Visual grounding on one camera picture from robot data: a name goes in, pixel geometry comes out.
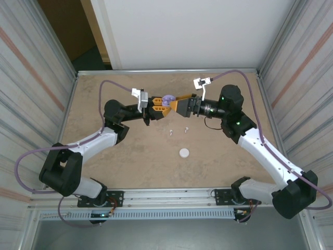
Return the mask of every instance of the floor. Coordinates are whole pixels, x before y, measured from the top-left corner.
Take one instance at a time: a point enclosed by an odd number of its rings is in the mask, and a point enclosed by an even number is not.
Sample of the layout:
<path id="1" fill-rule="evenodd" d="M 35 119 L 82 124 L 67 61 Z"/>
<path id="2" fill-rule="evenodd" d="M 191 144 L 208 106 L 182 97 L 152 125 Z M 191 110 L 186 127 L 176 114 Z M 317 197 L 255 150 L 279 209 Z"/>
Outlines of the floor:
<path id="1" fill-rule="evenodd" d="M 98 113 L 98 91 L 101 81 L 108 79 L 127 88 L 144 88 L 149 96 L 196 93 L 193 79 L 214 77 L 215 74 L 126 74 L 80 76 L 62 143 L 72 143 L 97 131 L 101 126 Z M 262 102 L 255 73 L 247 74 L 257 105 L 263 133 L 269 141 L 274 137 Z M 244 78 L 232 73 L 209 85 L 207 99 L 216 100 L 226 84 L 238 85 L 244 96 L 244 112 L 255 120 L 249 90 Z M 116 86 L 106 83 L 102 90 L 102 108 L 106 101 L 116 99 L 124 105 L 137 99 Z M 220 119 L 207 124 L 217 128 Z M 89 159 L 82 167 L 83 176 L 94 178 L 108 188 L 203 188 L 230 186 L 243 176 L 261 182 L 272 182 L 269 173 L 244 149 L 227 138 L 222 131 L 205 127 L 203 117 L 184 118 L 174 111 L 146 126 L 140 120 L 124 122 L 130 127 L 126 138 Z M 179 156 L 181 148 L 188 148 L 189 157 Z"/>
<path id="2" fill-rule="evenodd" d="M 74 69 L 80 70 L 106 70 L 103 64 L 102 58 L 98 51 L 97 46 L 91 48 L 89 51 L 79 56 L 77 59 L 72 61 Z"/>
<path id="3" fill-rule="evenodd" d="M 287 220 L 267 207 L 258 208 L 247 224 L 230 219 L 119 220 L 80 229 L 61 221 L 44 221 L 33 249 L 307 250 L 301 228 L 298 216 Z"/>

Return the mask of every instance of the white bracket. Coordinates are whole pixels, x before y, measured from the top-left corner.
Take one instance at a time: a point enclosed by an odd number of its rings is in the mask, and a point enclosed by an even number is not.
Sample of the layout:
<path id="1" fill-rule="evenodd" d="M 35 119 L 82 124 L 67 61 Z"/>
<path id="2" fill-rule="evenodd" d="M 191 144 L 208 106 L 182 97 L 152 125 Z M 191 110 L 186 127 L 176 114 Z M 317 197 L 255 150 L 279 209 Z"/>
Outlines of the white bracket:
<path id="1" fill-rule="evenodd" d="M 265 144 L 291 169 L 302 175 L 302 169 L 291 163 L 284 157 L 265 137 Z M 246 135 L 241 136 L 238 145 L 255 157 L 255 159 L 266 169 L 275 181 L 278 189 L 283 189 L 288 185 L 288 181 L 297 179 L 292 172 L 288 171 L 273 155 L 264 147 L 260 141 L 259 129 L 252 128 L 246 131 Z"/>
<path id="2" fill-rule="evenodd" d="M 196 90 L 202 89 L 203 92 L 202 92 L 201 100 L 204 101 L 204 96 L 206 95 L 206 87 L 205 86 L 212 83 L 210 78 L 209 77 L 203 78 L 203 79 L 197 78 L 197 79 L 193 80 L 193 83 L 194 83 L 194 87 L 196 88 Z"/>
<path id="3" fill-rule="evenodd" d="M 148 93 L 133 88 L 132 95 L 138 98 L 137 110 L 139 110 L 139 112 L 142 113 L 142 109 L 148 106 Z"/>

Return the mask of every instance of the white wall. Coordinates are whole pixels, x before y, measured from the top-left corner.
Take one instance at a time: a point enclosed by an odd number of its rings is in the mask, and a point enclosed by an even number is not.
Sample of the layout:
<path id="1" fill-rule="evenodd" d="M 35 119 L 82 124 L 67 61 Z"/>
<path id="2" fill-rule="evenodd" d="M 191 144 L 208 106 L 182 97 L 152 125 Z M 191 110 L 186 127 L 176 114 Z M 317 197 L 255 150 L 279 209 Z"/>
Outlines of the white wall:
<path id="1" fill-rule="evenodd" d="M 91 0 L 114 69 L 258 67 L 294 0 Z"/>
<path id="2" fill-rule="evenodd" d="M 58 140 L 75 72 L 35 0 L 0 2 L 0 249 L 18 249 L 31 193 L 14 176 L 17 158 Z M 22 181 L 41 188 L 46 153 L 23 159 Z"/>
<path id="3" fill-rule="evenodd" d="M 333 198 L 333 1 L 307 1 L 272 63 L 262 71 L 288 158 L 318 176 Z M 317 193 L 311 207 L 325 206 Z M 310 210 L 323 239 L 333 249 L 333 207 Z"/>

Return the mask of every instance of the purple cable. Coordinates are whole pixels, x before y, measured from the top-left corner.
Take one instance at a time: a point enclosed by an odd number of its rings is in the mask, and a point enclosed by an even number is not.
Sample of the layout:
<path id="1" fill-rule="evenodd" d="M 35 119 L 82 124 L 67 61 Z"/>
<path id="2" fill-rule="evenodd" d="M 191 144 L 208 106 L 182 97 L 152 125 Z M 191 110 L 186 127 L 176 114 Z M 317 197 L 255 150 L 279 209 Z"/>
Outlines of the purple cable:
<path id="1" fill-rule="evenodd" d="M 102 127 L 101 127 L 101 130 L 99 133 L 97 133 L 95 136 L 83 141 L 81 143 L 81 145 L 83 144 L 86 144 L 88 142 L 91 142 L 93 141 L 94 139 L 96 139 L 97 137 L 99 137 L 100 133 L 102 133 L 104 131 L 104 119 L 103 119 L 103 114 L 102 114 L 102 111 L 101 111 L 101 95 L 102 95 L 102 86 L 104 83 L 106 82 L 109 82 L 109 83 L 112 83 L 126 91 L 129 91 L 131 92 L 130 89 L 116 83 L 116 82 L 113 82 L 113 81 L 110 81 L 110 80 L 104 80 L 100 83 L 100 86 L 99 86 L 99 93 L 98 93 L 98 112 L 99 112 L 99 115 L 102 119 Z M 15 162 L 15 166 L 14 166 L 14 175 L 15 175 L 15 178 L 17 180 L 17 182 L 20 184 L 21 187 L 23 187 L 25 190 L 28 190 L 29 192 L 31 193 L 34 193 L 34 194 L 51 194 L 51 193 L 56 193 L 56 191 L 39 191 L 39 190 L 35 190 L 35 189 L 31 189 L 30 187 L 26 186 L 20 176 L 19 176 L 19 173 L 18 173 L 18 168 L 19 168 L 19 164 L 20 164 L 20 161 L 25 158 L 26 156 L 30 155 L 30 154 L 34 154 L 34 153 L 37 153 L 37 152 L 41 152 L 41 151 L 51 151 L 51 150 L 62 150 L 62 149 L 69 149 L 69 148 L 74 148 L 74 147 L 77 147 L 76 144 L 73 144 L 73 145 L 65 145 L 65 146 L 60 146 L 60 147 L 47 147 L 47 148 L 38 148 L 38 149 L 34 149 L 34 150 L 31 150 L 31 151 L 28 151 L 26 153 L 24 153 L 23 155 L 21 155 Z"/>
<path id="2" fill-rule="evenodd" d="M 60 220 L 62 220 L 65 224 L 67 224 L 71 227 L 74 227 L 74 228 L 93 228 L 93 227 L 99 226 L 99 224 L 78 225 L 78 224 L 70 223 L 69 221 L 65 220 L 64 217 L 60 213 L 60 206 L 61 206 L 61 202 L 63 201 L 63 199 L 64 199 L 64 196 L 60 199 L 59 204 L 58 204 L 58 216 L 59 216 Z"/>
<path id="3" fill-rule="evenodd" d="M 258 130 L 259 130 L 259 135 L 260 135 L 260 140 L 262 142 L 262 144 L 264 145 L 264 147 L 269 151 L 269 153 L 278 161 L 280 162 L 285 168 L 287 168 L 290 172 L 292 172 L 295 176 L 297 176 L 299 179 L 301 179 L 302 181 L 304 181 L 306 184 L 308 184 L 310 187 L 316 189 L 318 192 L 320 192 L 323 196 L 325 196 L 328 200 L 328 204 L 326 206 L 323 206 L 323 207 L 307 207 L 307 209 L 310 209 L 310 210 L 324 210 L 324 209 L 327 209 L 327 208 L 330 208 L 333 204 L 332 202 L 332 199 L 331 197 L 329 197 L 328 194 L 326 194 L 326 192 L 324 190 L 322 190 L 321 188 L 319 188 L 318 186 L 314 185 L 313 183 L 311 183 L 310 181 L 308 181 L 306 178 L 304 178 L 303 176 L 299 175 L 298 173 L 294 172 L 292 170 L 292 168 L 290 168 L 286 163 L 284 163 L 272 150 L 271 148 L 265 143 L 265 140 L 264 140 L 264 136 L 263 136 L 263 133 L 262 133 L 262 128 L 261 128 L 261 123 L 260 123 L 260 120 L 259 120 L 259 116 L 258 116 L 258 113 L 257 113 L 257 108 L 255 107 L 255 103 L 254 103 L 254 97 L 253 97 L 253 92 L 252 92 L 252 88 L 251 88 L 251 84 L 250 84 L 250 81 L 249 79 L 247 78 L 247 76 L 240 70 L 237 70 L 237 69 L 233 69 L 233 70 L 229 70 L 229 71 L 226 71 L 222 74 L 219 74 L 218 76 L 214 77 L 213 80 L 216 80 L 222 76 L 225 76 L 226 74 L 229 74 L 229 73 L 239 73 L 241 74 L 244 78 L 245 78 L 245 81 L 248 85 L 248 88 L 249 88 L 249 92 L 250 92 L 250 96 L 251 96 L 251 102 L 252 102 L 252 106 L 253 106 L 253 111 L 254 111 L 254 115 L 255 115 L 255 119 L 257 120 L 257 124 L 258 124 Z M 242 222 L 244 221 L 246 218 L 248 218 L 252 213 L 253 213 L 254 209 L 251 211 L 251 213 L 246 216 L 245 218 L 241 219 L 239 222 Z"/>

